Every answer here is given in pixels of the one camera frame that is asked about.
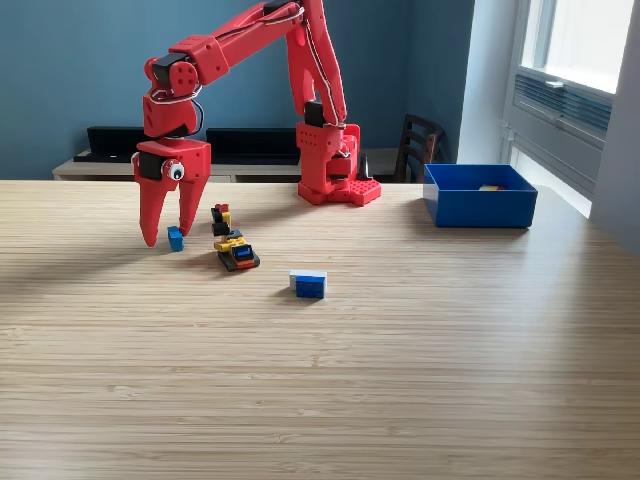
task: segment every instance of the window frame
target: window frame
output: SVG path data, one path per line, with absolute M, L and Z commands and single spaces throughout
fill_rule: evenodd
M 503 146 L 501 163 L 509 164 L 512 147 L 527 153 L 541 166 L 588 199 L 595 193 L 606 132 L 590 129 L 579 122 L 545 110 L 544 106 L 523 101 L 516 94 L 516 76 L 524 75 L 549 84 L 561 82 L 567 92 L 613 105 L 615 94 L 550 75 L 542 67 L 546 63 L 553 31 L 556 0 L 540 0 L 540 21 L 537 23 L 533 63 L 538 68 L 523 66 L 523 54 L 529 24 L 531 0 L 519 0 L 514 48 L 503 113 Z

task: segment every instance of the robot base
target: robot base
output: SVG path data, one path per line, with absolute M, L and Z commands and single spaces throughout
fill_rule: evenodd
M 364 207 L 382 194 L 382 187 L 376 180 L 352 180 L 346 187 L 331 193 L 320 193 L 311 190 L 302 182 L 298 183 L 298 195 L 312 205 L 331 203 L 352 203 Z

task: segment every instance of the yellow lego brick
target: yellow lego brick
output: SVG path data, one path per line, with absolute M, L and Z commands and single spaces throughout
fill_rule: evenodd
M 246 245 L 246 241 L 244 237 L 233 238 L 231 240 L 227 240 L 226 242 L 216 242 L 213 244 L 213 248 L 218 252 L 229 253 L 231 252 L 231 248 L 238 245 Z

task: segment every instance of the blue wall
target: blue wall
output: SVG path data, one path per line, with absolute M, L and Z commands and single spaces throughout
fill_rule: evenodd
M 474 0 L 412 0 L 405 110 L 439 124 L 455 159 Z
M 14 0 L 0 5 L 0 178 L 51 178 L 87 147 L 86 127 L 140 125 L 151 56 L 209 33 L 254 0 Z M 325 0 L 351 122 L 365 147 L 396 146 L 411 0 Z M 176 5 L 182 13 L 175 13 Z M 6 55 L 12 52 L 10 63 Z M 284 40 L 199 97 L 206 126 L 293 126 Z

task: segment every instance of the googly eye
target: googly eye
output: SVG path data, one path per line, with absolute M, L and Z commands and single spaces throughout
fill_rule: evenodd
M 184 167 L 181 163 L 174 163 L 169 167 L 168 175 L 172 180 L 180 181 L 184 177 Z

